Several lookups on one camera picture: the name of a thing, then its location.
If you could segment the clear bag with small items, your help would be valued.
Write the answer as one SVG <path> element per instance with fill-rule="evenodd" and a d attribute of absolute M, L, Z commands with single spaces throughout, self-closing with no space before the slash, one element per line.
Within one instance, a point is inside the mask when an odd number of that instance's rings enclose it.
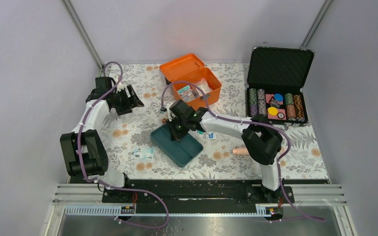
<path fill-rule="evenodd" d="M 177 93 L 184 102 L 191 102 L 195 99 L 195 95 L 190 85 L 177 90 Z"/>

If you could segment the blue white wipe packet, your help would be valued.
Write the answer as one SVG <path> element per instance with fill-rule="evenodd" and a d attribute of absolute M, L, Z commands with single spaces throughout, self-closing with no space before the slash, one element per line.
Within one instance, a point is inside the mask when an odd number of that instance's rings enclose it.
<path fill-rule="evenodd" d="M 216 139 L 216 134 L 214 132 L 207 132 L 205 133 L 205 138 L 207 140 L 214 140 Z"/>

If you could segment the teal divided tray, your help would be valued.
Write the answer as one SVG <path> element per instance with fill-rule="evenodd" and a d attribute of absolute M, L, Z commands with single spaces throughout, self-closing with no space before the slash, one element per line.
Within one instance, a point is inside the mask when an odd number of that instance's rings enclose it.
<path fill-rule="evenodd" d="M 150 138 L 152 143 L 180 168 L 185 167 L 203 151 L 203 145 L 190 134 L 178 141 L 171 140 L 167 124 L 152 131 Z"/>

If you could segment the gloves packet clear bag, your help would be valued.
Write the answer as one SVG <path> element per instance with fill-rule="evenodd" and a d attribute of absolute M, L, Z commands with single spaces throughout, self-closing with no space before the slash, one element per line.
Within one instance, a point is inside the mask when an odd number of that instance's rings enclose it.
<path fill-rule="evenodd" d="M 199 94 L 199 96 L 201 96 L 203 93 L 207 94 L 212 91 L 205 78 L 201 78 L 201 80 L 196 82 L 195 85 L 201 90 L 200 92 L 200 90 L 197 89 L 197 93 Z"/>

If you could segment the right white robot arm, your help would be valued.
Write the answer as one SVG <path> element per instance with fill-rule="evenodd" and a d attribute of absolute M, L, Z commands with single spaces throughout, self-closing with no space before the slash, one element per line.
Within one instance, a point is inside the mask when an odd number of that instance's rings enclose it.
<path fill-rule="evenodd" d="M 173 141 L 182 139 L 189 131 L 221 133 L 242 140 L 252 160 L 260 165 L 263 198 L 274 203 L 282 196 L 276 157 L 283 138 L 265 116 L 225 116 L 205 107 L 194 109 L 183 100 L 162 105 L 160 110 L 168 115 L 166 123 Z"/>

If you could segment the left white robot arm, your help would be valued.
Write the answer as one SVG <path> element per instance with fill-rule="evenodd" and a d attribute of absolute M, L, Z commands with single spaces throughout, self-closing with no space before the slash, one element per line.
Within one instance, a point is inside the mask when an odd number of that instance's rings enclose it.
<path fill-rule="evenodd" d="M 126 174 L 109 165 L 98 131 L 111 110 L 121 116 L 143 106 L 132 85 L 123 86 L 111 77 L 97 77 L 95 88 L 86 98 L 86 108 L 79 123 L 60 137 L 68 175 L 114 189 L 114 196 L 119 201 L 129 201 L 133 189 L 126 184 Z"/>

